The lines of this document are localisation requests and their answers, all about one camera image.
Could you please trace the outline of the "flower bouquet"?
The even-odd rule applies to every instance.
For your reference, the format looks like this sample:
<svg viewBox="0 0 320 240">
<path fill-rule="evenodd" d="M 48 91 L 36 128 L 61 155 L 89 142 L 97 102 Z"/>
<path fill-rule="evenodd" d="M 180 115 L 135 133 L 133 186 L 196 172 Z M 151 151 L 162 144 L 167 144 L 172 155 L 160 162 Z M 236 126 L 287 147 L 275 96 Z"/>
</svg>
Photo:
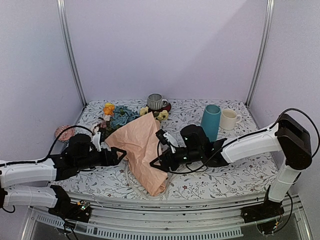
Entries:
<svg viewBox="0 0 320 240">
<path fill-rule="evenodd" d="M 150 162 L 161 149 L 156 132 L 163 119 L 155 117 L 148 106 L 132 109 L 106 102 L 99 111 L 99 124 L 106 129 L 105 144 L 125 150 L 124 160 L 136 180 L 151 197 L 160 196 L 167 188 L 168 174 L 151 167 Z"/>
</svg>

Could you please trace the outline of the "teal vase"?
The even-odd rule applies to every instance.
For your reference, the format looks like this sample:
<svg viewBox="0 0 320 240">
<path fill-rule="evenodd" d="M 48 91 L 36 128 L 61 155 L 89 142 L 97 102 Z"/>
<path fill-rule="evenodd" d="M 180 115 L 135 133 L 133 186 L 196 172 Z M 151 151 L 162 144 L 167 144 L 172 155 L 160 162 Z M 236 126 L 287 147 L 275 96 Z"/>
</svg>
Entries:
<svg viewBox="0 0 320 240">
<path fill-rule="evenodd" d="M 200 126 L 211 142 L 217 140 L 220 127 L 221 112 L 221 108 L 215 104 L 209 104 L 204 109 Z"/>
</svg>

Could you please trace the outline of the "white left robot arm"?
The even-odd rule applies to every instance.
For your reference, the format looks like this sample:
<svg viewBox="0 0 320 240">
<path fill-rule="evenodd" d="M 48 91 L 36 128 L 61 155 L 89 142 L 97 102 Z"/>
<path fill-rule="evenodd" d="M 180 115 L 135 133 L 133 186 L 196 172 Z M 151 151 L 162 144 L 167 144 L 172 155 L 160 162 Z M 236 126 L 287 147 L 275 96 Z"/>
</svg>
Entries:
<svg viewBox="0 0 320 240">
<path fill-rule="evenodd" d="M 81 200 L 73 203 L 59 185 L 29 186 L 35 182 L 57 182 L 76 176 L 95 167 L 117 166 L 127 152 L 117 147 L 102 148 L 100 133 L 94 136 L 79 133 L 68 141 L 61 154 L 26 161 L 1 161 L 0 206 L 45 207 L 48 213 L 63 220 L 88 223 L 92 208 Z"/>
</svg>

